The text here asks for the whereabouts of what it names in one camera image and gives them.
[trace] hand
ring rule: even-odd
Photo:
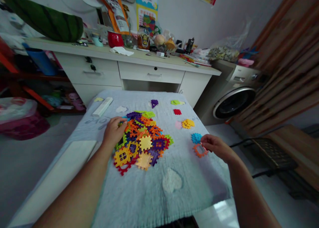
[[[122,117],[112,118],[106,126],[103,144],[110,146],[112,149],[123,137],[125,128],[127,126],[127,119]]]
[[[206,134],[200,139],[200,141],[207,150],[215,153],[216,156],[221,158],[225,163],[239,158],[237,154],[219,137]]]

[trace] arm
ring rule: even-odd
[[[228,165],[240,227],[281,227],[237,154],[213,135],[203,136],[201,142]]]
[[[123,121],[124,123],[118,127],[118,123]],[[90,227],[105,178],[107,163],[113,148],[123,136],[126,125],[126,119],[121,117],[110,120],[100,148],[33,227]]]

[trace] light blue towel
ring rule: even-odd
[[[153,111],[156,115],[153,119],[163,130],[163,134],[171,135],[174,144],[148,171],[132,166],[121,176],[113,162],[109,162],[93,228],[157,227],[191,216],[232,196],[227,165],[213,153],[203,158],[198,158],[194,153],[191,134],[204,135],[208,132],[182,94],[103,91],[97,97],[112,97],[113,102],[99,119],[91,115],[101,102],[91,102],[87,113],[38,184],[72,141],[101,141],[110,118],[125,116],[134,110]],[[159,102],[154,109],[148,105],[151,99]],[[171,100],[184,101],[186,104],[172,105]],[[116,108],[119,106],[127,107],[128,110],[117,113]],[[173,109],[180,109],[182,115],[175,115]],[[177,129],[176,121],[182,122],[185,119],[193,120],[195,127]],[[182,180],[182,187],[172,193],[165,191],[162,186],[168,168],[175,171]]]

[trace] blue container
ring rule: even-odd
[[[57,68],[52,64],[43,50],[26,48],[26,51],[44,75],[54,76],[57,74]]]

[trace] floor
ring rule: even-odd
[[[0,228],[10,221],[81,118],[80,115],[54,115],[48,119],[51,128],[46,133],[27,141],[0,136]],[[229,145],[240,141],[228,125],[206,128]],[[260,168],[253,166],[238,147],[234,150],[251,173],[259,172]],[[282,227],[318,227],[318,207],[305,200],[293,200],[277,177],[262,176],[255,182]],[[239,227],[233,199],[215,204],[194,217],[199,228]]]

